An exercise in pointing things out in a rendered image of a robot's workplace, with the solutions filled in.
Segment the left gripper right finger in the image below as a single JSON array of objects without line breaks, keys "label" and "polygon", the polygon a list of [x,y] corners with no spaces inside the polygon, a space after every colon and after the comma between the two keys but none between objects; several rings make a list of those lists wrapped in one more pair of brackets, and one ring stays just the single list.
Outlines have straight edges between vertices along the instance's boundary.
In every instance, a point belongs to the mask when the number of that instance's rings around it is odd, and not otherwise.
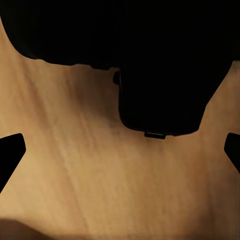
[{"label": "left gripper right finger", "polygon": [[240,173],[240,135],[229,133],[227,135],[224,151]]}]

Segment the digital camera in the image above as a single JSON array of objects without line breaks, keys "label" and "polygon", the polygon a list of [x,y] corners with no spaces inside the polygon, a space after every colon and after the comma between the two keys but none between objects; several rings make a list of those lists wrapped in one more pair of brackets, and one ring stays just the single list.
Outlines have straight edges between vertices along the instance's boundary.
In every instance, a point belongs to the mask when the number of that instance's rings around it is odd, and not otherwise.
[{"label": "digital camera", "polygon": [[27,58],[118,68],[120,119],[149,138],[198,131],[240,61],[240,0],[0,0],[0,18]]}]

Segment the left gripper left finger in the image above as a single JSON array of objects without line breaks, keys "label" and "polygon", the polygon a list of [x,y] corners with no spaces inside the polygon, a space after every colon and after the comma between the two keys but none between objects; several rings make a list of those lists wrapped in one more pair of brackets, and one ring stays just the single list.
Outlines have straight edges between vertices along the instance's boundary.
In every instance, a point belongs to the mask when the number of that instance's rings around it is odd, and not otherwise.
[{"label": "left gripper left finger", "polygon": [[0,138],[0,193],[25,153],[26,144],[22,133]]}]

